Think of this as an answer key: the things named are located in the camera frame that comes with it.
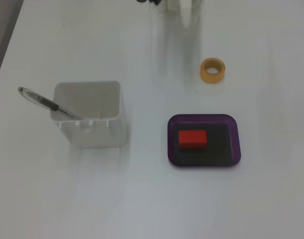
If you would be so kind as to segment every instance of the white surface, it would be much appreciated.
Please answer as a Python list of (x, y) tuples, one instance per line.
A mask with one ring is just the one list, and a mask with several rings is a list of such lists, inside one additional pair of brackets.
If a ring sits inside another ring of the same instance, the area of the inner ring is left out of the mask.
[[(188, 78), (175, 42), (153, 61), (148, 4), (24, 2), (0, 71), (0, 239), (304, 238), (304, 0), (208, 0), (203, 14)], [(226, 65), (217, 85), (198, 77), (208, 57)], [(130, 123), (121, 149), (71, 147), (17, 92), (109, 80)], [(178, 113), (231, 115), (240, 163), (172, 167)]]

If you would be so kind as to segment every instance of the white plastic container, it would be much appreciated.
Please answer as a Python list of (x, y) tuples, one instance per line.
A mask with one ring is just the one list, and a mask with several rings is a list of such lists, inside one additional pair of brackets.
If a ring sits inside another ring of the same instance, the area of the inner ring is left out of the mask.
[(79, 148), (120, 147), (127, 142), (127, 123), (119, 82), (59, 83), (54, 102), (83, 118), (67, 120), (51, 111), (51, 118)]

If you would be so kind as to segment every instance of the black pen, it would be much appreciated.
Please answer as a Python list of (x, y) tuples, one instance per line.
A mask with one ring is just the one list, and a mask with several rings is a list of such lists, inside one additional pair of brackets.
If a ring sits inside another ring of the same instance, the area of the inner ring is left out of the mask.
[(30, 89), (24, 87), (18, 87), (18, 91), (23, 97), (25, 97), (27, 100), (33, 102), (38, 106), (61, 113), (62, 115), (66, 116), (71, 120), (83, 120), (81, 117), (75, 115), (70, 111), (65, 110), (63, 107), (57, 105), (55, 102), (48, 100), (47, 98), (33, 92)]

